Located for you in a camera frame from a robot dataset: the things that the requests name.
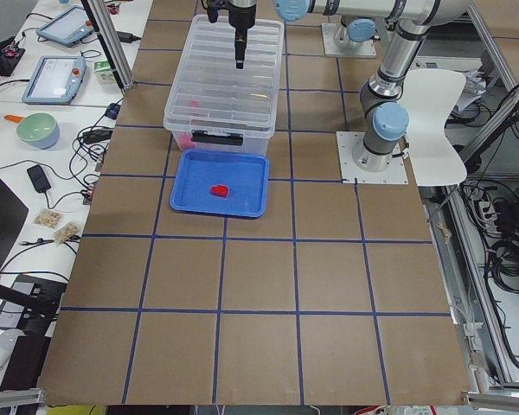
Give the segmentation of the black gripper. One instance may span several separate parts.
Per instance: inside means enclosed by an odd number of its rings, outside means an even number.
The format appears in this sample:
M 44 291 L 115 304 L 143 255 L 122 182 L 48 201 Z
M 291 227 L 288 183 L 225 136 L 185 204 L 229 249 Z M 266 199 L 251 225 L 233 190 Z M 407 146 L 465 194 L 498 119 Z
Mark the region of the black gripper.
M 220 10 L 228 12 L 229 24 L 235 28 L 234 37 L 234 56 L 235 67 L 244 68 L 247 48 L 247 29 L 255 24 L 256 1 L 237 1 L 237 0 L 208 0 L 205 3 L 208 20 L 216 23 Z

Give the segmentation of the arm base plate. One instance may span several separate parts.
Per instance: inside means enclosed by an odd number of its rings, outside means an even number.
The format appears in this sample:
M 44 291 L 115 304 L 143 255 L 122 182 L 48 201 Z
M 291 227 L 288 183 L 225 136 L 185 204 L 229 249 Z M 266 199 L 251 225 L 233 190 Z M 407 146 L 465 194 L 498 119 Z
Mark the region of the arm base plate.
M 374 59 L 375 32 L 375 22 L 365 18 L 356 19 L 347 26 L 342 23 L 323 23 L 324 54 L 332 57 Z
M 349 184 L 408 185 L 404 156 L 399 145 L 387 155 L 370 153 L 364 132 L 338 131 L 337 150 L 342 182 Z

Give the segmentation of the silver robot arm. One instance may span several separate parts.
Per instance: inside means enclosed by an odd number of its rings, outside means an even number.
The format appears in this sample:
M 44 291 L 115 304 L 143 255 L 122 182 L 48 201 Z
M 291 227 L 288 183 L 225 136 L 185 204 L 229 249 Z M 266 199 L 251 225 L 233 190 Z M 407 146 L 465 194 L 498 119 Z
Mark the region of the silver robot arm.
M 403 81 L 429 29 L 453 21 L 470 1 L 275 1 L 279 17 L 294 22 L 306 14 L 382 17 L 395 22 L 395 33 L 377 69 L 363 84 L 360 101 L 367 131 L 353 149 L 354 163 L 368 172 L 387 168 L 397 142 L 406 133 L 409 116 L 396 102 Z

